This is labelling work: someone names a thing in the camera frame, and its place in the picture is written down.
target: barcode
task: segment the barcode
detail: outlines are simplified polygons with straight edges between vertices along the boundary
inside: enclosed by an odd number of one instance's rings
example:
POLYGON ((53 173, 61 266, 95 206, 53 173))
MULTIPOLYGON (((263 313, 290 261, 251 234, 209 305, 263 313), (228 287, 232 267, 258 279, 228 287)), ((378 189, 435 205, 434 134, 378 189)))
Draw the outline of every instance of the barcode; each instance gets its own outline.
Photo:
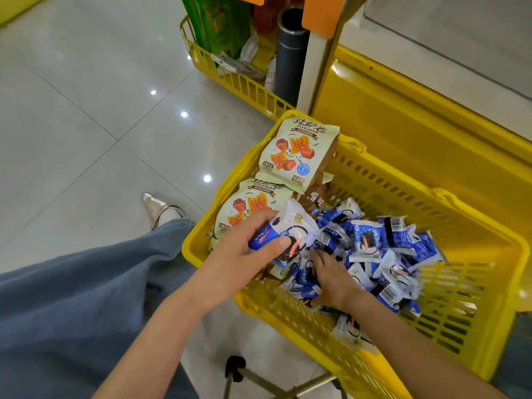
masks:
POLYGON ((318 241, 320 241, 325 246, 329 245, 330 240, 331 237, 329 237, 329 235, 325 234, 324 232, 318 235, 318 241))
POLYGON ((391 217, 390 224, 392 225, 392 231, 404 231, 406 229, 402 217, 391 217))
POLYGON ((391 284, 387 285, 386 288, 380 292, 380 296, 389 306, 397 304, 398 295, 399 294, 397 291, 395 291, 391 284))

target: gray pipe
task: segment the gray pipe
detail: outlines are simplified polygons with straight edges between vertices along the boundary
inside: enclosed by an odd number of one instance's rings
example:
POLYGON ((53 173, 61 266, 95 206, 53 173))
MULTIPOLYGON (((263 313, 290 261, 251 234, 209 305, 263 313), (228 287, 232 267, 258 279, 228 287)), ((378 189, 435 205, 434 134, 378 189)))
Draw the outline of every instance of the gray pipe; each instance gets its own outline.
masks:
POLYGON ((291 6, 279 13, 279 38, 273 93, 296 106, 310 31, 301 25, 303 9, 291 6))

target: yellow shopping basket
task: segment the yellow shopping basket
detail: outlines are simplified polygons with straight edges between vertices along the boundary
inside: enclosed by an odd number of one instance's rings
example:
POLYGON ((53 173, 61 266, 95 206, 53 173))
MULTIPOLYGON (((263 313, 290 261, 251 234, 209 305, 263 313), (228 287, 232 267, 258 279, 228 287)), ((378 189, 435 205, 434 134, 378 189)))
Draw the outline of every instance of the yellow shopping basket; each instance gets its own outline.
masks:
MULTIPOLYGON (((260 153, 282 120, 300 116, 288 111, 253 147, 218 190, 214 203, 183 244, 183 255, 199 267, 207 258, 210 233, 222 204, 251 177, 260 153)), ((430 230, 448 263, 422 268, 420 318, 402 317, 422 335, 441 345, 466 367, 489 379, 514 316, 518 283, 529 247, 521 236, 440 188, 429 188, 370 155, 359 141, 340 134, 328 172, 331 192, 353 196, 370 219, 408 215, 419 230, 430 230)), ((384 358, 351 349, 331 335, 331 317, 303 307, 273 280, 252 280, 235 295, 247 314, 276 328, 338 377, 353 396, 409 397, 384 358)))

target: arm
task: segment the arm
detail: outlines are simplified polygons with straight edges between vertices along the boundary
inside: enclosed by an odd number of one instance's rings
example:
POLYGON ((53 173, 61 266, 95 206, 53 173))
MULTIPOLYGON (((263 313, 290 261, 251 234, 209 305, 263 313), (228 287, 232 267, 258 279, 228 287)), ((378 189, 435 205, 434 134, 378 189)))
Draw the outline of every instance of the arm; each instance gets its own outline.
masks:
POLYGON ((256 252, 247 247, 256 230, 276 213, 257 212, 224 235, 203 266, 159 306, 93 399, 163 398, 200 318, 289 247, 289 237, 270 241, 256 252))
POLYGON ((506 397, 362 290, 342 263, 322 251, 311 251, 311 259, 322 288, 313 305, 328 305, 350 314, 412 397, 506 397))

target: right hand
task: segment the right hand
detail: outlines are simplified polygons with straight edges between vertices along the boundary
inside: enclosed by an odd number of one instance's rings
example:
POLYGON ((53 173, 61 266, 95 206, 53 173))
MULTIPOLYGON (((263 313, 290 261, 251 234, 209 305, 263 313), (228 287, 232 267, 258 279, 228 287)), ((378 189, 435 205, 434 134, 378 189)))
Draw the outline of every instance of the right hand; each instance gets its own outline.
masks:
POLYGON ((325 305, 349 313, 349 302, 363 289, 347 272, 347 269, 332 255, 322 250, 310 249, 320 282, 321 294, 312 300, 312 306, 325 305))

